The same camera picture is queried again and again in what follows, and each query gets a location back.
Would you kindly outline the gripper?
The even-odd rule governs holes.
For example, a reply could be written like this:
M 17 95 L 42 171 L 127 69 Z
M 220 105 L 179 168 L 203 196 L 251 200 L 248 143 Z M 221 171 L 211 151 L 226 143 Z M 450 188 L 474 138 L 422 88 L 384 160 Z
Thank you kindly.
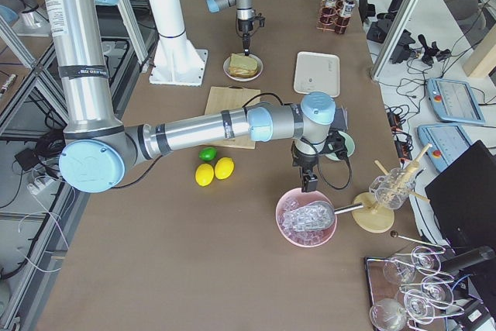
M 265 27 L 266 18 L 258 13 L 249 19 L 236 19 L 236 34 L 242 38 L 243 52 L 245 56 L 250 55 L 250 41 L 259 28 Z
M 319 164 L 321 156 L 329 154 L 336 156 L 338 160 L 347 162 L 345 138 L 339 131 L 330 131 L 320 143 L 312 143 L 305 137 L 293 141 L 291 145 L 292 162 L 294 167 L 299 168 L 302 192 L 317 190 L 319 180 L 314 174 L 314 167 Z

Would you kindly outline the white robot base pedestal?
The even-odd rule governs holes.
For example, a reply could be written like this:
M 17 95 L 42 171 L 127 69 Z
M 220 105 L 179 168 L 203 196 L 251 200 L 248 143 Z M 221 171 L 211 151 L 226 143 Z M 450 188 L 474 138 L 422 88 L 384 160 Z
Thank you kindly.
M 187 37 L 180 0 L 149 0 L 159 41 L 150 75 L 152 84 L 202 85 L 207 50 Z

